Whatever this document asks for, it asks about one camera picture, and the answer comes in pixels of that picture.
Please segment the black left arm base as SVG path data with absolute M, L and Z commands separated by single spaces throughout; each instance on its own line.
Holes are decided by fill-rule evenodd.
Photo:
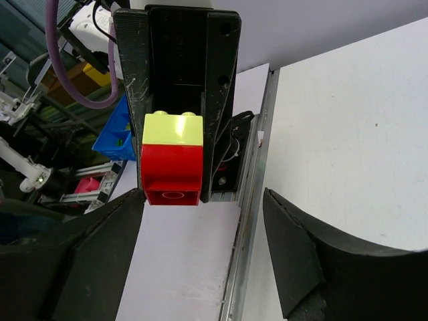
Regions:
M 231 146 L 214 174 L 212 202 L 233 201 L 238 192 L 253 118 L 254 114 L 250 110 L 232 118 Z

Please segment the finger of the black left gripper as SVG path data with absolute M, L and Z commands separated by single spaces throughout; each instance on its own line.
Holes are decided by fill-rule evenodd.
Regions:
M 211 198 L 213 177 L 231 145 L 231 115 L 241 18 L 235 11 L 210 11 L 206 20 L 203 116 L 203 181 L 200 200 Z
M 144 113 L 149 101 L 149 24 L 148 12 L 140 9 L 117 9 L 113 14 L 116 41 L 131 123 L 132 144 L 136 155 L 137 187 L 141 183 L 141 148 Z

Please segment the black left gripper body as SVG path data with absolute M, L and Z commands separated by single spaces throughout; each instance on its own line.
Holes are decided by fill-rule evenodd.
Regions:
M 153 109 L 201 113 L 205 90 L 207 14 L 211 7 L 147 5 Z

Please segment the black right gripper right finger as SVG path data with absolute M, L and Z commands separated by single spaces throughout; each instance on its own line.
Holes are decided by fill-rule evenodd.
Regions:
M 341 231 L 277 192 L 263 220 L 285 320 L 426 320 L 427 252 Z

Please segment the lime small lego brick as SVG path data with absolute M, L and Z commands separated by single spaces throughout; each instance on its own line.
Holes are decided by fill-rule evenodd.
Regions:
M 156 111 L 146 114 L 142 143 L 203 146 L 203 117 L 192 112 L 178 115 Z

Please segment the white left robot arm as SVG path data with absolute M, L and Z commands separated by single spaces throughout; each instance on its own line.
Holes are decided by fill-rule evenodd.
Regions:
M 151 205 L 197 205 L 211 198 L 227 159 L 241 18 L 209 1 L 79 1 L 57 22 L 47 4 L 46 37 L 60 82 L 79 102 L 85 93 L 61 71 L 54 41 L 65 37 L 99 72 L 122 81 L 138 186 Z

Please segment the red lego bricks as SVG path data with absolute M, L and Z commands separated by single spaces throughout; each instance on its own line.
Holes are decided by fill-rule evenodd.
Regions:
M 202 178 L 202 146 L 142 146 L 142 187 L 150 205 L 198 205 Z

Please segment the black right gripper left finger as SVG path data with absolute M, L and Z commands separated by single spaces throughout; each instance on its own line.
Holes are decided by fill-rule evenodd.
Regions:
M 142 221 L 132 189 L 70 217 L 1 200 L 1 319 L 114 320 Z

